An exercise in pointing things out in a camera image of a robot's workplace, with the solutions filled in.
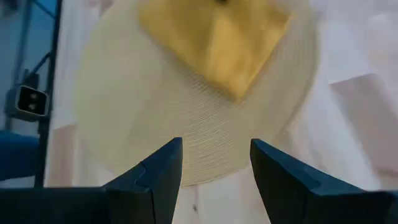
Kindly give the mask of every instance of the white table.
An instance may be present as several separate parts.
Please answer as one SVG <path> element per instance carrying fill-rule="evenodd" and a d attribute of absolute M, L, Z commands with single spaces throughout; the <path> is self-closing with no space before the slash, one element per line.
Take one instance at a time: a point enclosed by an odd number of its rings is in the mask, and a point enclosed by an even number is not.
<path fill-rule="evenodd" d="M 398 1 L 311 2 L 320 64 L 304 106 L 283 133 L 281 149 L 358 187 L 398 189 Z M 84 149 L 73 110 L 81 50 L 110 5 L 112 0 L 63 3 L 46 186 L 102 185 L 114 178 Z M 174 216 L 174 223 L 184 224 L 266 220 L 250 166 L 180 189 Z"/>

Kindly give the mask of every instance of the beige placemat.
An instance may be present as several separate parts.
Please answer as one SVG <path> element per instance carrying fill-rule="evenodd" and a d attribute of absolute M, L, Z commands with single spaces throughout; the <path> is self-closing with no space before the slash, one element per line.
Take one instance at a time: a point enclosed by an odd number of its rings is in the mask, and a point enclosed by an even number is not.
<path fill-rule="evenodd" d="M 121 174 L 181 136 L 182 185 L 247 165 L 250 139 L 274 142 L 315 75 L 310 6 L 282 3 L 293 12 L 290 29 L 246 99 L 235 104 L 141 30 L 135 1 L 118 1 L 92 33 L 76 79 L 78 128 L 90 150 Z"/>

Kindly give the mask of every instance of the yellow napkin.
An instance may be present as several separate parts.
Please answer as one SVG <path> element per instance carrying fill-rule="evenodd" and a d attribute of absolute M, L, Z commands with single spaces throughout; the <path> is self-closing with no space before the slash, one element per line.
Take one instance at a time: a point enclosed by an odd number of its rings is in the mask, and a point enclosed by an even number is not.
<path fill-rule="evenodd" d="M 241 99 L 287 28 L 266 0 L 145 0 L 143 28 L 197 73 Z"/>

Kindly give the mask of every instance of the black frame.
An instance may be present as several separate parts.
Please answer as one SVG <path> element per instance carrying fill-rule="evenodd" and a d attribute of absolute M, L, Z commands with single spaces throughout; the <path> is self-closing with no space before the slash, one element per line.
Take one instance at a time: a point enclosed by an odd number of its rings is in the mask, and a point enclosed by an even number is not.
<path fill-rule="evenodd" d="M 49 141 L 50 132 L 50 121 L 52 116 L 52 96 L 53 96 L 53 86 L 54 86 L 54 76 L 55 67 L 57 64 L 57 53 L 58 53 L 58 37 L 60 32 L 60 21 L 62 15 L 62 0 L 57 0 L 57 8 L 55 10 L 55 22 L 52 36 L 52 47 L 50 52 L 50 66 L 47 75 L 47 86 L 45 92 L 49 95 L 49 115 L 42 118 L 39 121 L 39 150 L 37 155 L 37 165 L 35 172 L 35 184 L 34 187 L 42 188 L 44 187 L 44 177 L 45 177 L 45 163 L 47 157 L 47 143 Z"/>

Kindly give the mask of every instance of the round placemat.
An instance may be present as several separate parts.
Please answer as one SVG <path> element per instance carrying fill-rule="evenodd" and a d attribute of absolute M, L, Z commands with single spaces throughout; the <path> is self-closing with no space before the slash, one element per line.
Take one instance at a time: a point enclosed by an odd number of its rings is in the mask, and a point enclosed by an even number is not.
<path fill-rule="evenodd" d="M 292 12 L 289 29 L 240 103 L 155 43 L 139 27 L 136 1 L 115 3 L 91 34 L 76 78 L 78 128 L 90 151 L 119 175 L 181 136 L 182 185 L 245 167 L 250 140 L 274 142 L 316 72 L 308 1 L 279 3 Z"/>

